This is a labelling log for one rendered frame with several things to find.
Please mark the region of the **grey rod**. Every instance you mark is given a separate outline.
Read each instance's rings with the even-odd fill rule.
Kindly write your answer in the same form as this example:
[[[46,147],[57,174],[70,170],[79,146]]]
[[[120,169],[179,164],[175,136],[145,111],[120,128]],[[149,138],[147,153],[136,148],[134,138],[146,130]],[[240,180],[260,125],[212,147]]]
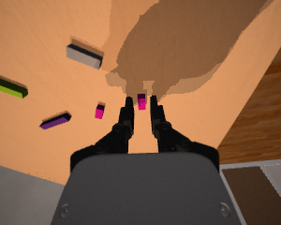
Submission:
[[[91,68],[100,69],[103,57],[89,52],[74,44],[67,45],[67,58],[85,64]]]

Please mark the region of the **lime green rod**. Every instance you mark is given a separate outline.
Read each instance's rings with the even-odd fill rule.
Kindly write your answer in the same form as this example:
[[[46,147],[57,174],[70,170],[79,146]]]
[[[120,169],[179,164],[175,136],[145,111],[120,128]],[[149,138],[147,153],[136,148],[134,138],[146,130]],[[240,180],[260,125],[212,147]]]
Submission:
[[[28,89],[3,79],[0,79],[0,91],[18,98],[25,98],[28,95]]]

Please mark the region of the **magenta rod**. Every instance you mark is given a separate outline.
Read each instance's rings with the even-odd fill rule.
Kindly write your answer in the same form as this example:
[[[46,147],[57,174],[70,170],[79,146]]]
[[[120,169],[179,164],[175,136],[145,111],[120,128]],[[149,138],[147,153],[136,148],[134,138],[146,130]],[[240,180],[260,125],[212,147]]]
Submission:
[[[145,94],[138,94],[138,106],[139,106],[139,110],[146,110]]]
[[[105,109],[105,106],[97,104],[95,118],[102,119],[104,109]]]

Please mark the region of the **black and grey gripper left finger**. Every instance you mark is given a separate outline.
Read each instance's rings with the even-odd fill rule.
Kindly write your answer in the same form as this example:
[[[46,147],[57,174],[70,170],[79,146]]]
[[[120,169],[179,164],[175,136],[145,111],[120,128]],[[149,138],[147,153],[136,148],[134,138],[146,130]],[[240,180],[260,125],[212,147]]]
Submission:
[[[84,158],[105,154],[128,154],[128,141],[134,135],[134,106],[132,97],[126,97],[125,107],[121,107],[118,123],[111,132],[95,144],[74,152],[70,157],[70,173],[76,164]]]

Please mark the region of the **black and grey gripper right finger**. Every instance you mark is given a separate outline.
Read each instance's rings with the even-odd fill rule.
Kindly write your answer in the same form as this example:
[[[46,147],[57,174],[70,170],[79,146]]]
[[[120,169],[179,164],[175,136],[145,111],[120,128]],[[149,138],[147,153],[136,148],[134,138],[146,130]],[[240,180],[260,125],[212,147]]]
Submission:
[[[157,105],[156,96],[150,97],[150,114],[152,135],[157,139],[158,153],[190,152],[203,155],[213,162],[220,174],[218,151],[212,146],[191,142],[185,135],[172,128],[171,123],[166,121],[163,105]]]

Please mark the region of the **purple rod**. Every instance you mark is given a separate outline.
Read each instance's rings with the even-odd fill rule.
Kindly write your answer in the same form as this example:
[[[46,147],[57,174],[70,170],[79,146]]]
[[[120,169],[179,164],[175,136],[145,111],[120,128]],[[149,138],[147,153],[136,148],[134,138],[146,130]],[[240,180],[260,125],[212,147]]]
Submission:
[[[65,122],[68,122],[72,116],[69,115],[67,112],[61,115],[58,115],[52,119],[49,119],[47,121],[44,121],[41,123],[39,126],[40,128],[47,129],[47,128],[52,128],[58,125],[61,125]]]

